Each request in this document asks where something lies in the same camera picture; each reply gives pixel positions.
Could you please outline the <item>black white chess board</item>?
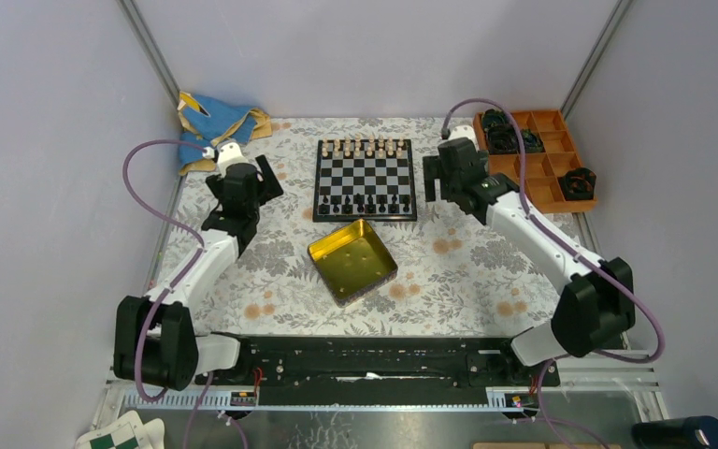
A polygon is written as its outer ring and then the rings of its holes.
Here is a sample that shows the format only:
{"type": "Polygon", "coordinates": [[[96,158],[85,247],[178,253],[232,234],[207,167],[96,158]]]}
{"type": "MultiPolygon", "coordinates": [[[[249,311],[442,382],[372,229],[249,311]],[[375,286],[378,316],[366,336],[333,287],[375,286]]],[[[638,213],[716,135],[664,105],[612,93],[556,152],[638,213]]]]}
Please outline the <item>black white chess board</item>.
{"type": "Polygon", "coordinates": [[[322,160],[317,156],[313,215],[315,223],[344,223],[355,220],[379,222],[415,222],[418,218],[415,192],[415,173],[412,155],[406,159],[378,160],[364,159],[322,160]],[[354,204],[355,195],[366,199],[373,196],[377,206],[375,214],[358,214],[354,204]],[[318,207],[322,198],[329,198],[330,213],[322,216],[318,207]],[[331,196],[341,196],[341,203],[333,205],[331,196]],[[353,215],[341,213],[344,198],[349,196],[353,204],[353,215]]]}

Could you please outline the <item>yellow metal tray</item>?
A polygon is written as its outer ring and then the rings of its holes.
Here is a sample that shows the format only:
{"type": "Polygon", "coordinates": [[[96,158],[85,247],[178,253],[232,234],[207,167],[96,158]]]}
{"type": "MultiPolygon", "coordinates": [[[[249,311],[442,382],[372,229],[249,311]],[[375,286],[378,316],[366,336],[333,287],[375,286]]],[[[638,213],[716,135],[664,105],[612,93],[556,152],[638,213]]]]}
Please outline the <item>yellow metal tray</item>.
{"type": "Polygon", "coordinates": [[[308,255],[340,308],[389,282],[398,271],[391,253],[364,219],[312,242],[308,255]]]}

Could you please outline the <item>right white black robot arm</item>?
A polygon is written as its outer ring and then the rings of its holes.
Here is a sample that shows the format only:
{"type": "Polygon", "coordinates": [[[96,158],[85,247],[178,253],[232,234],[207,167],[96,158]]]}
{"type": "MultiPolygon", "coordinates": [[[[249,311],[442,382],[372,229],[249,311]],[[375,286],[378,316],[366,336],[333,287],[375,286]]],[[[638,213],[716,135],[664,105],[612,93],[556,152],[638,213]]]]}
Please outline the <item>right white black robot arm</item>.
{"type": "Polygon", "coordinates": [[[424,157],[423,168],[426,201],[452,202],[515,243],[560,296],[551,319],[510,340],[510,352],[498,361],[508,384],[524,384],[548,359],[599,350],[635,324],[631,267],[571,242],[516,182],[489,173],[472,140],[442,142],[437,154],[424,157]]]}

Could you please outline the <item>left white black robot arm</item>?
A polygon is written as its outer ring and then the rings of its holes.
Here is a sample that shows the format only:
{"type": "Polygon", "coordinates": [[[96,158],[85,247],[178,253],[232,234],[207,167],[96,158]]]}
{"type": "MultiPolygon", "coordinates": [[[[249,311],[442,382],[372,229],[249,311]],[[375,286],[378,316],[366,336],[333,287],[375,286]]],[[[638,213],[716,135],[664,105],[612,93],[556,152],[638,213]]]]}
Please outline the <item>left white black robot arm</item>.
{"type": "Polygon", "coordinates": [[[112,369],[120,379],[181,391],[214,370],[230,384],[251,376],[253,362],[240,351],[240,339],[219,332],[197,336],[194,312],[255,237],[259,209],[283,190],[263,155],[207,177],[206,185],[217,205],[202,223],[201,244],[175,274],[118,306],[112,369]]]}

